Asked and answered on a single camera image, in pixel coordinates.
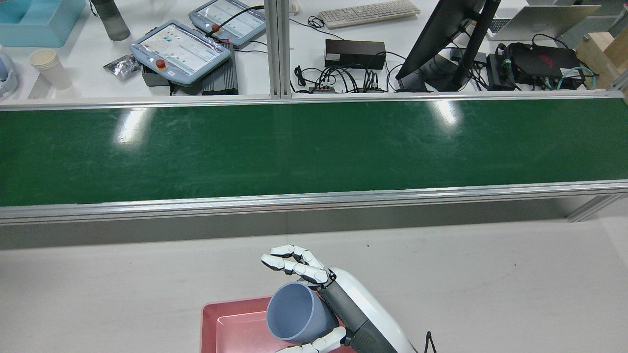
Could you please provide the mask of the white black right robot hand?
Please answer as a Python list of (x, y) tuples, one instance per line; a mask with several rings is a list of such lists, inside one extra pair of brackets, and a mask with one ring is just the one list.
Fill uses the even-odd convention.
[(329, 353), (340, 346), (358, 353), (414, 353), (415, 347), (388, 311), (356, 277), (327, 267), (309, 250), (286, 244), (262, 263), (300, 280), (282, 286), (266, 311), (270, 333), (290, 343), (285, 353)]

